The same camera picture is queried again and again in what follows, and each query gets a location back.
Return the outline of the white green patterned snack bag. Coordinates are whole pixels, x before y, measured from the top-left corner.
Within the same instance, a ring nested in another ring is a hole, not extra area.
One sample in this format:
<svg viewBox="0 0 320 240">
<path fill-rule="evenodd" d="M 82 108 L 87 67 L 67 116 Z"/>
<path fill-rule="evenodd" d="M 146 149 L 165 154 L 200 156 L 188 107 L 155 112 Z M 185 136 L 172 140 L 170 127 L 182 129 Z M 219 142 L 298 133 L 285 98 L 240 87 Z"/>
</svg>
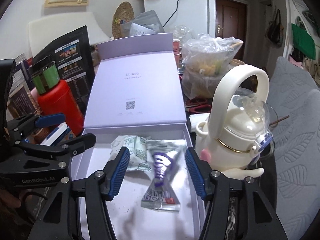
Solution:
<svg viewBox="0 0 320 240">
<path fill-rule="evenodd" d="M 146 149 L 147 139 L 137 135 L 119 135 L 111 143 L 110 160 L 114 159 L 122 147 L 130 152 L 127 171 L 141 171 L 149 173 L 152 171 L 151 159 Z"/>
</svg>

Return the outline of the silver purple snack packet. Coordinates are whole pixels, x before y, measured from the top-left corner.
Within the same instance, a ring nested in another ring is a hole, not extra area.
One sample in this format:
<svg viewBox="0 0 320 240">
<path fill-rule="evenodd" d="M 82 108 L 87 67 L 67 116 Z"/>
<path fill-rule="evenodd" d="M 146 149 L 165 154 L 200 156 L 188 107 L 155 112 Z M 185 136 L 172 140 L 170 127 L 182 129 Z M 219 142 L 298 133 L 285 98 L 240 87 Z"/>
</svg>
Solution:
<svg viewBox="0 0 320 240">
<path fill-rule="evenodd" d="M 187 142 L 178 140 L 148 140 L 147 152 L 153 161 L 153 180 L 141 200 L 141 207 L 178 212 L 180 201 L 171 182 L 179 170 L 178 161 L 187 149 Z"/>
</svg>

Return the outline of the white blue small box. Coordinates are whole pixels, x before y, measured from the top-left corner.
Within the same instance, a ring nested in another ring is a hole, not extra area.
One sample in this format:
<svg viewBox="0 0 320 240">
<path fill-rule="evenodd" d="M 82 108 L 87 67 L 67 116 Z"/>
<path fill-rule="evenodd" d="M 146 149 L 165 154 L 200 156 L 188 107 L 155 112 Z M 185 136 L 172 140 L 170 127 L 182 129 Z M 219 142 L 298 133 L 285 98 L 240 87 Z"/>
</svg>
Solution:
<svg viewBox="0 0 320 240">
<path fill-rule="evenodd" d="M 56 146 L 60 142 L 75 138 L 70 127 L 65 123 L 59 124 L 41 143 L 44 146 Z"/>
</svg>

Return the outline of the red canister green lid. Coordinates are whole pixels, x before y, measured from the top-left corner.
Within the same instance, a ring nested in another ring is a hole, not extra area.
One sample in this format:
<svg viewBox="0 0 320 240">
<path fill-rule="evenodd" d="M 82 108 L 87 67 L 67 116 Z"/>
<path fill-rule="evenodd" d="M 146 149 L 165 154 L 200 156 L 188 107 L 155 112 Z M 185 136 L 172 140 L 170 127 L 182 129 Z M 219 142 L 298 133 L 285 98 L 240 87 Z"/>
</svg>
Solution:
<svg viewBox="0 0 320 240">
<path fill-rule="evenodd" d="M 60 79 L 54 60 L 47 56 L 29 68 L 33 84 L 39 94 L 37 102 L 44 115 L 62 113 L 65 122 L 76 135 L 84 128 L 84 116 L 65 80 Z"/>
</svg>

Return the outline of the cream white kettle bottle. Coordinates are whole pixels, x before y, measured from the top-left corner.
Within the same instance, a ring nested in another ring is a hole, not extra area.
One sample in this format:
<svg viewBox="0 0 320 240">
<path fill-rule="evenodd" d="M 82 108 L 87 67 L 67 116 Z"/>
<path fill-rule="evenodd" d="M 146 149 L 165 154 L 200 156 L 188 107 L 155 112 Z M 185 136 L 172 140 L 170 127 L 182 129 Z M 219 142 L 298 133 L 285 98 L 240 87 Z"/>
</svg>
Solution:
<svg viewBox="0 0 320 240">
<path fill-rule="evenodd" d="M 248 169 L 270 144 L 270 114 L 266 105 L 268 75 L 243 64 L 232 68 L 214 92 L 211 112 L 196 125 L 195 152 L 213 170 L 228 178 L 258 178 L 263 168 Z"/>
</svg>

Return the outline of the lavender gift box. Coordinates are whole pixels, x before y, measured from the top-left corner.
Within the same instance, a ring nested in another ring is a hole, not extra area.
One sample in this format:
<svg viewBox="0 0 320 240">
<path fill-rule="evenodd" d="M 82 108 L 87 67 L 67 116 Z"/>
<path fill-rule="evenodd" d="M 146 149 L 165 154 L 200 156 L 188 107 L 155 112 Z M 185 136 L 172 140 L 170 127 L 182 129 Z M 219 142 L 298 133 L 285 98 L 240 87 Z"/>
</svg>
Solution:
<svg viewBox="0 0 320 240">
<path fill-rule="evenodd" d="M 73 179 L 102 169 L 119 135 L 190 142 L 183 95 L 172 51 L 172 34 L 120 38 L 98 44 L 101 57 L 89 96 L 84 132 L 96 144 L 73 160 Z M 119 194 L 108 202 L 117 239 L 198 239 L 204 221 L 184 157 L 172 180 L 178 212 L 141 207 L 151 173 L 127 172 Z"/>
</svg>

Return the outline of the clear glass mug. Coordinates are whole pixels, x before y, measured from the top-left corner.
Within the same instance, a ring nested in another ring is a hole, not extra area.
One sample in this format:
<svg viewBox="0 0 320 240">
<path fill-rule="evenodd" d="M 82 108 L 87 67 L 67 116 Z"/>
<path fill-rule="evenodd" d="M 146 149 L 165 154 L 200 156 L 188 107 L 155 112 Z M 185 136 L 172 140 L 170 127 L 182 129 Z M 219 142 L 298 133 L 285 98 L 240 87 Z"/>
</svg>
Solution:
<svg viewBox="0 0 320 240">
<path fill-rule="evenodd" d="M 274 134 L 274 129 L 280 124 L 280 122 L 288 119 L 290 116 L 282 116 L 279 117 L 277 112 L 274 110 L 274 108 L 270 104 L 266 104 L 269 110 L 270 114 L 270 124 L 269 124 L 269 130 L 272 134 Z M 262 151 L 260 155 L 260 160 L 265 160 L 269 157 L 271 157 L 274 154 L 274 149 L 275 149 L 275 142 L 274 142 L 274 137 L 272 141 L 269 143 L 269 145 Z"/>
</svg>

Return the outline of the black printed package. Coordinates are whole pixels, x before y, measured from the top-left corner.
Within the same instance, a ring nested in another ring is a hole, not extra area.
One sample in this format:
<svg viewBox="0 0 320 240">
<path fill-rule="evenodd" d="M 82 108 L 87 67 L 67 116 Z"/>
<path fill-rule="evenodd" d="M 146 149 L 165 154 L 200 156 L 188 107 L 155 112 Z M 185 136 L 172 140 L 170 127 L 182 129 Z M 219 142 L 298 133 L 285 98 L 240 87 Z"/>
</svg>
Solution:
<svg viewBox="0 0 320 240">
<path fill-rule="evenodd" d="M 32 59 L 32 63 L 51 56 L 57 72 L 65 80 L 82 114 L 87 105 L 95 72 L 90 50 L 88 30 L 84 25 L 50 42 Z"/>
</svg>

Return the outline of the white chair back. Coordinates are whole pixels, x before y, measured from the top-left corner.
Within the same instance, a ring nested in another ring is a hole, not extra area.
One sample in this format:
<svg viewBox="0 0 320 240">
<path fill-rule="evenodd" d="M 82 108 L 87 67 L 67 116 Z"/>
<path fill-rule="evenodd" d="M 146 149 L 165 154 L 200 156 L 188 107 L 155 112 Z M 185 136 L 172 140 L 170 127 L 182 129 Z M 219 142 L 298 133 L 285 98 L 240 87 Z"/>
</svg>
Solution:
<svg viewBox="0 0 320 240">
<path fill-rule="evenodd" d="M 44 16 L 28 24 L 28 42 L 31 55 L 35 57 L 56 38 L 86 26 L 89 44 L 109 41 L 110 38 L 99 27 L 93 13 L 71 12 Z"/>
</svg>

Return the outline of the clear plastic bag of food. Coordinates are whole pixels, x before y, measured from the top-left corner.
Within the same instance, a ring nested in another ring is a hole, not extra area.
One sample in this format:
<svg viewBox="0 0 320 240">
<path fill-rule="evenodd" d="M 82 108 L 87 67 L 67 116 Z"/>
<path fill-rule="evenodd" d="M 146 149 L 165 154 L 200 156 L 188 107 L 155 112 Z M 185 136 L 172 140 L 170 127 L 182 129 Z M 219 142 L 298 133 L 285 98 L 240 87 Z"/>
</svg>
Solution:
<svg viewBox="0 0 320 240">
<path fill-rule="evenodd" d="M 244 42 L 238 38 L 213 38 L 200 34 L 182 46 L 182 88 L 189 99 L 213 97 L 229 65 Z"/>
</svg>

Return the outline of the grey leaf pattern cushion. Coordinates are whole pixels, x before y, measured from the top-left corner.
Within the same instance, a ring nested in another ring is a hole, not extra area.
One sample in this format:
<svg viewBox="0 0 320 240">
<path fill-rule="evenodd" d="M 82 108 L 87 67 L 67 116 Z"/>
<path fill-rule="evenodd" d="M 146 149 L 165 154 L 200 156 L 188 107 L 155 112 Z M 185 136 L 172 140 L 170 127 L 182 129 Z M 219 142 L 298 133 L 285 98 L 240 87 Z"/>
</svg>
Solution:
<svg viewBox="0 0 320 240">
<path fill-rule="evenodd" d="M 288 239 L 301 239 L 319 211 L 319 88 L 309 72 L 279 57 L 267 103 L 284 118 L 272 131 L 277 215 Z"/>
</svg>

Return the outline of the grey mailer bag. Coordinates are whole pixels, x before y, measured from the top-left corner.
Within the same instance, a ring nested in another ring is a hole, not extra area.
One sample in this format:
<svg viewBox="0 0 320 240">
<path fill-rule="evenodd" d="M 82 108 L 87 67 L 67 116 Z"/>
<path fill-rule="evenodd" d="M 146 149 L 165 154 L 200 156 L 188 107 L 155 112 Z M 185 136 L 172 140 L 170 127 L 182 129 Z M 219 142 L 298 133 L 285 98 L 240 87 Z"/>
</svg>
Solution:
<svg viewBox="0 0 320 240">
<path fill-rule="evenodd" d="M 130 22 L 120 25 L 122 37 L 165 33 L 156 12 L 143 12 Z"/>
</svg>

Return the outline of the woven straw fan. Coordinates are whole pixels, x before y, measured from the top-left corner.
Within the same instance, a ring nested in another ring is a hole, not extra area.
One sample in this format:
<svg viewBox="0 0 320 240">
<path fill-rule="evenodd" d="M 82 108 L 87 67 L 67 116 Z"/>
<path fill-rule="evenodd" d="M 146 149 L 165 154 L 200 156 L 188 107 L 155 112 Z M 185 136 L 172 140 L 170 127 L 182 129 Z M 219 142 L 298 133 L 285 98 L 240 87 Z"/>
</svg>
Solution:
<svg viewBox="0 0 320 240">
<path fill-rule="evenodd" d="M 129 2 L 123 2 L 117 7 L 112 20 L 112 34 L 114 39 L 121 38 L 120 26 L 130 22 L 134 17 L 133 7 Z"/>
</svg>

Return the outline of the black hanging handbag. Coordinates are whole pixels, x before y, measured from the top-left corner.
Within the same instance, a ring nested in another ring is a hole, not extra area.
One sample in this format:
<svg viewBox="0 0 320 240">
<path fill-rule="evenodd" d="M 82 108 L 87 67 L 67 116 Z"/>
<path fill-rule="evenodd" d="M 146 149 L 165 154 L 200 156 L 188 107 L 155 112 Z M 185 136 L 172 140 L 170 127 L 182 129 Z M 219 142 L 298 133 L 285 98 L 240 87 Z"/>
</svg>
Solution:
<svg viewBox="0 0 320 240">
<path fill-rule="evenodd" d="M 278 48 L 283 45 L 284 27 L 281 22 L 281 13 L 279 9 L 276 10 L 273 20 L 269 23 L 265 37 Z"/>
</svg>

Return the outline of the white refrigerator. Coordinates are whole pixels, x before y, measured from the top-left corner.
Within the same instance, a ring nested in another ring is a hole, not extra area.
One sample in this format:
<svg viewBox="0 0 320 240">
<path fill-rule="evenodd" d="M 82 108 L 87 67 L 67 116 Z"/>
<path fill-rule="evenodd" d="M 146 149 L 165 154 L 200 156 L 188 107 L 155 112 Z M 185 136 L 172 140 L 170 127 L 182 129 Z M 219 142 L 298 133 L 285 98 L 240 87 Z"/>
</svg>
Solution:
<svg viewBox="0 0 320 240">
<path fill-rule="evenodd" d="M 184 25 L 215 37 L 216 0 L 145 0 L 144 9 L 155 11 L 165 28 Z"/>
</svg>

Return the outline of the brown wooden door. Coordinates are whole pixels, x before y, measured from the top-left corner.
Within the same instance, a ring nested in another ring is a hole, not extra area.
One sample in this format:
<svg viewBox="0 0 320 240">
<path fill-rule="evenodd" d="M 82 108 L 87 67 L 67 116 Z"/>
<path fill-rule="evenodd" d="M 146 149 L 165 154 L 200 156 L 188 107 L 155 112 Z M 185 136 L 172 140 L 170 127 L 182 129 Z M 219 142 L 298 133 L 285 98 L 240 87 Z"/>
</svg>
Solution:
<svg viewBox="0 0 320 240">
<path fill-rule="evenodd" d="M 233 0 L 216 0 L 216 37 L 243 41 L 235 58 L 242 60 L 246 44 L 247 5 Z"/>
</svg>

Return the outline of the green tote bag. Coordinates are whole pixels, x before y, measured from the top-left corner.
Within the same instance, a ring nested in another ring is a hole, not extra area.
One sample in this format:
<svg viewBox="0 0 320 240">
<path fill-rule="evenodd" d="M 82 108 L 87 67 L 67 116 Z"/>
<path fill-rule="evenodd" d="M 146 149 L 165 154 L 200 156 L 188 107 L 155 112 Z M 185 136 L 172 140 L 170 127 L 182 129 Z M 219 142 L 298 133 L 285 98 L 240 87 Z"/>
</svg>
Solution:
<svg viewBox="0 0 320 240">
<path fill-rule="evenodd" d="M 293 46 L 303 53 L 308 59 L 316 59 L 316 48 L 313 38 L 296 24 L 291 24 L 293 33 Z"/>
</svg>

